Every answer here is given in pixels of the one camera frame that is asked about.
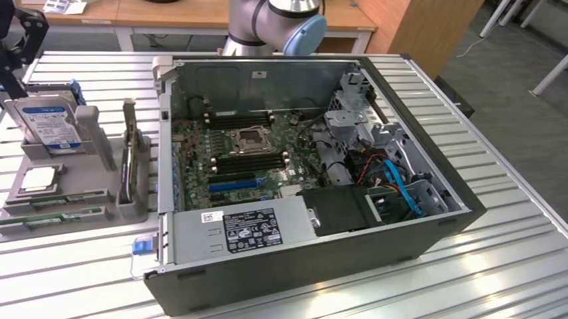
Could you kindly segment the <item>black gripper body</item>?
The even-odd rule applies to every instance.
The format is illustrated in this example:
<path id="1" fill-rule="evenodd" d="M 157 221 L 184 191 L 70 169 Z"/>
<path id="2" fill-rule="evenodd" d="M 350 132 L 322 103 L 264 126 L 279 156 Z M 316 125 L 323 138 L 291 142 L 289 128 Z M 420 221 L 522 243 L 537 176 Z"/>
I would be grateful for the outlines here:
<path id="1" fill-rule="evenodd" d="M 0 39 L 9 32 L 12 19 L 14 17 L 14 4 L 12 0 L 0 0 Z"/>

